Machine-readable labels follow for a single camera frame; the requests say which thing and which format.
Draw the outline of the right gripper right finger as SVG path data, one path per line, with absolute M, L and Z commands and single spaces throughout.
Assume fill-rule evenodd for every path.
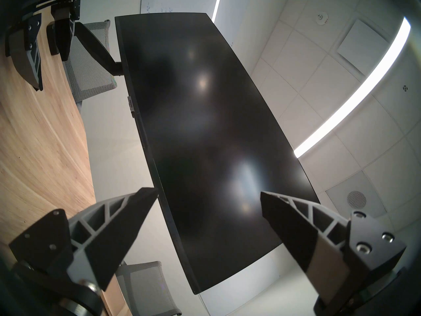
M 406 244 L 376 219 L 346 219 L 300 198 L 262 191 L 263 217 L 318 293 L 315 305 L 362 305 L 360 292 L 392 272 Z

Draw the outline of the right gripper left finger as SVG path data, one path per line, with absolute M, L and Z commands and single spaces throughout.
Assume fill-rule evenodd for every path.
M 65 281 L 87 280 L 106 290 L 158 197 L 136 193 L 97 202 L 68 219 L 54 209 L 9 243 L 17 262 Z

